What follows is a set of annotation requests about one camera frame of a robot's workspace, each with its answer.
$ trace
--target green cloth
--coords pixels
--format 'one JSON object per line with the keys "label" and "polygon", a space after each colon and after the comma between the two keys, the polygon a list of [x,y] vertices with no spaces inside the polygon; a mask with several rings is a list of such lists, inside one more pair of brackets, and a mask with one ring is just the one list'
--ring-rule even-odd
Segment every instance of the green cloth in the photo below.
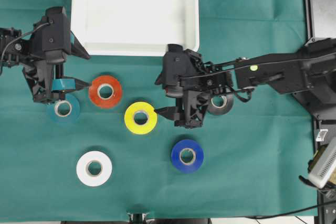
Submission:
{"label": "green cloth", "polygon": [[[294,52],[306,41],[303,0],[199,1],[205,61]],[[0,27],[29,31],[46,8],[61,5],[70,13],[71,0],[0,0]],[[174,104],[154,85],[161,60],[69,57],[66,75],[90,82],[109,73],[121,82],[123,98],[103,110],[89,101],[87,90],[76,92],[81,115],[66,126],[33,103],[21,67],[4,69],[0,221],[127,220],[127,212],[160,218],[271,215],[315,205],[316,191],[298,179],[307,175],[313,154],[310,116],[269,86],[258,87],[247,104],[235,100],[227,115],[208,114],[201,129],[174,127],[159,117],[150,134],[130,133],[123,114],[132,102]],[[173,145],[185,138],[199,142],[205,156],[201,169],[188,175],[170,161]],[[76,176],[77,160],[90,150],[113,162],[111,178],[97,188]]]}

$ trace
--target white tape roll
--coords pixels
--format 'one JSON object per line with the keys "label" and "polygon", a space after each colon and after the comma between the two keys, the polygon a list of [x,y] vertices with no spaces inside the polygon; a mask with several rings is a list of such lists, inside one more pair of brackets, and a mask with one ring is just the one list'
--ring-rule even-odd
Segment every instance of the white tape roll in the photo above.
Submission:
{"label": "white tape roll", "polygon": [[[99,163],[101,171],[97,175],[89,172],[91,163]],[[79,180],[87,186],[100,186],[104,184],[112,174],[112,162],[103,152],[87,152],[77,162],[77,176]]]}

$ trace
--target tape roll hole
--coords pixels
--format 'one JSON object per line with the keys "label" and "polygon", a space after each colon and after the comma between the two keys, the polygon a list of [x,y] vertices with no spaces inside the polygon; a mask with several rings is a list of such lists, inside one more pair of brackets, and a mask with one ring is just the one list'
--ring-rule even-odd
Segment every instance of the tape roll hole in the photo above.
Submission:
{"label": "tape roll hole", "polygon": [[137,125],[145,125],[148,122],[148,114],[144,110],[136,111],[133,119]]}
{"label": "tape roll hole", "polygon": [[184,148],[180,151],[180,161],[184,165],[192,165],[196,160],[196,152],[191,148]]}
{"label": "tape roll hole", "polygon": [[213,105],[213,107],[218,109],[224,108],[227,104],[227,98],[224,95],[220,97],[213,97],[211,99],[211,104]]}
{"label": "tape roll hole", "polygon": [[100,85],[97,89],[97,94],[100,99],[107,100],[113,96],[113,87],[107,83]]}
{"label": "tape roll hole", "polygon": [[99,161],[91,161],[86,166],[86,172],[89,176],[97,177],[101,174],[102,168],[101,163]]}
{"label": "tape roll hole", "polygon": [[55,113],[61,118],[65,118],[71,114],[72,106],[68,101],[59,101],[55,105]]}

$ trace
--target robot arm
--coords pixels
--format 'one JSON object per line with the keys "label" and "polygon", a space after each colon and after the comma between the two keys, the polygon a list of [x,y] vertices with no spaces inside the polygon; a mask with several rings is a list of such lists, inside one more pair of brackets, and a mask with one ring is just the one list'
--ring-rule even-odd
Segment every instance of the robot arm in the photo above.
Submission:
{"label": "robot arm", "polygon": [[[29,34],[30,39],[23,39]],[[0,55],[0,74],[3,67],[23,66],[23,75],[34,102],[64,100],[66,93],[89,86],[86,82],[64,76],[68,55],[83,59],[90,59],[90,56],[71,32],[70,20],[63,7],[47,9],[45,16],[34,24],[33,31],[26,34],[13,28],[0,28]],[[53,87],[57,79],[66,80],[71,85]]]}
{"label": "robot arm", "polygon": [[[174,121],[175,126],[201,127],[206,111],[216,107],[213,97],[225,97],[222,109],[228,112],[233,96],[248,102],[255,88],[262,84],[270,85],[279,94],[297,95],[297,100],[316,118],[319,110],[336,106],[336,82],[333,81],[336,77],[336,39],[308,43],[294,54],[239,58],[216,65],[203,63],[202,55],[183,50],[182,46],[169,45],[168,49],[163,57],[162,73],[155,84],[162,85],[166,96],[176,99],[176,105],[155,111]],[[237,80],[236,89],[232,71]]]}

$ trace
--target red tape roll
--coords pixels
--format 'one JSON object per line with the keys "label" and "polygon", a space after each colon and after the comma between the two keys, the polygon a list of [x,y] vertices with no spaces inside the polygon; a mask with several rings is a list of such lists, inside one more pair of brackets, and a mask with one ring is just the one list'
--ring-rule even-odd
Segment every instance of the red tape roll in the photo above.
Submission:
{"label": "red tape roll", "polygon": [[[103,87],[110,87],[112,95],[108,98],[103,98],[100,95],[100,90]],[[121,100],[122,89],[119,81],[112,76],[99,76],[95,78],[89,88],[89,98],[91,102],[103,109],[110,109],[118,104]]]}

